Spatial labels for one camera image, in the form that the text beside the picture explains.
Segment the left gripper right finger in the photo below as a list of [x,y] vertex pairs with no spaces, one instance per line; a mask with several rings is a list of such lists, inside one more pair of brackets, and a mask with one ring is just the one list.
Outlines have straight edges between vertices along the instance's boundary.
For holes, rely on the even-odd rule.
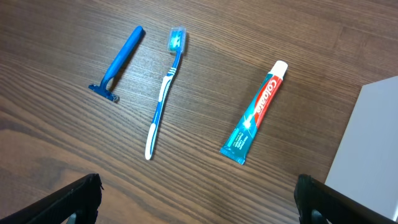
[[298,176],[294,199],[301,224],[394,223],[307,174]]

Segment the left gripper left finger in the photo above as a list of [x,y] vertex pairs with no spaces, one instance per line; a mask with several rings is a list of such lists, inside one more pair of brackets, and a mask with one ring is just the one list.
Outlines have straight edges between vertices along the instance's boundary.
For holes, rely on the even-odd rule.
[[41,200],[1,219],[1,224],[94,224],[102,199],[99,174],[88,174]]

